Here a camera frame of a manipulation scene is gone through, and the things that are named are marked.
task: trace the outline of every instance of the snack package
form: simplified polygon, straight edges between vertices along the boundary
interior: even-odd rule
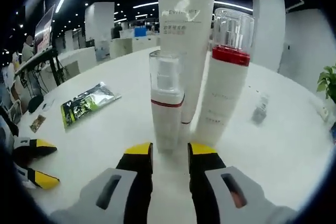
[[[121,98],[120,94],[113,94],[103,82],[99,83],[94,88],[61,105],[64,128],[119,98]]]
[[[44,116],[38,115],[37,119],[33,121],[33,123],[30,126],[30,129],[36,133],[37,130],[40,128],[41,124],[44,122],[46,118]]]

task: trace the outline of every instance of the red bottle cap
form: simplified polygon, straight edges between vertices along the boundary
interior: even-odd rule
[[[212,49],[212,58],[232,64],[248,67],[250,55],[226,46],[216,46]]]

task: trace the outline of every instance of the white tube bottle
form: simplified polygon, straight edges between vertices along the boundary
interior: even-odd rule
[[[150,53],[151,103],[159,152],[171,152],[178,143],[184,91],[181,59],[176,54]]]
[[[214,0],[159,0],[161,51],[183,57],[180,140],[189,141],[201,89],[204,63],[211,33]]]
[[[221,139],[245,84],[253,30],[250,15],[225,8],[215,11],[215,45],[195,141],[215,145]]]

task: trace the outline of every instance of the lotion bottle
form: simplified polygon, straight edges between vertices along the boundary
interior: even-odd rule
[[[178,143],[184,90],[181,58],[174,54],[150,54],[151,103],[159,152],[171,152]]]
[[[214,48],[209,62],[195,141],[215,145],[222,137],[247,76],[254,19],[245,13],[215,11]]]

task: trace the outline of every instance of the red stripe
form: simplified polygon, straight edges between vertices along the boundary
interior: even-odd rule
[[[178,107],[181,107],[183,101],[184,101],[184,97],[183,97],[182,102],[179,103],[179,104],[163,103],[163,102],[158,102],[158,101],[154,101],[153,99],[151,99],[151,102],[152,102],[152,103],[154,103],[154,104],[156,104],[156,105],[159,105],[159,106],[162,106],[162,107],[168,107],[168,108],[178,108]]]
[[[217,46],[212,50],[212,58],[236,65],[248,67],[250,55],[234,48]]]

